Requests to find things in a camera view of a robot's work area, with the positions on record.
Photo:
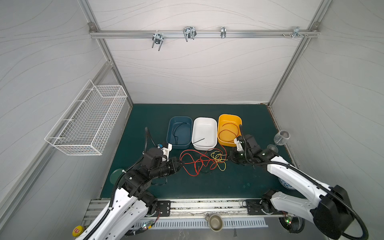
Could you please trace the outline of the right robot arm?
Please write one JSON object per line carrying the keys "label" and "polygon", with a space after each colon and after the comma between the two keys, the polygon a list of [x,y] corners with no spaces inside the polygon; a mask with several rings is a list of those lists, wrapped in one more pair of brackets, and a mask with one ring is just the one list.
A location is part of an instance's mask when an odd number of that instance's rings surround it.
{"label": "right robot arm", "polygon": [[347,234],[346,230],[353,221],[357,221],[362,229],[359,239],[369,238],[368,228],[352,208],[344,188],[339,185],[331,187],[317,181],[289,164],[275,151],[262,150],[252,135],[243,134],[242,126],[238,129],[240,135],[234,139],[236,147],[230,152],[230,160],[239,165],[263,167],[303,195],[303,198],[298,198],[269,190],[257,204],[264,214],[281,212],[302,218],[313,223],[320,232],[333,240],[340,237],[354,240],[355,237]]}

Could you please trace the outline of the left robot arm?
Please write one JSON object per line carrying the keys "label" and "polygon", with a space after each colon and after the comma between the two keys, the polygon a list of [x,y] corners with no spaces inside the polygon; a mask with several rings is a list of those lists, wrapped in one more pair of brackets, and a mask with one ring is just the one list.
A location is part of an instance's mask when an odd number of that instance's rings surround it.
{"label": "left robot arm", "polygon": [[148,147],[152,136],[145,129],[145,147],[142,156],[128,169],[122,170],[116,180],[109,203],[78,236],[79,240],[119,240],[136,222],[157,212],[158,199],[149,192],[154,179],[177,173],[183,163],[171,158],[171,144]]}

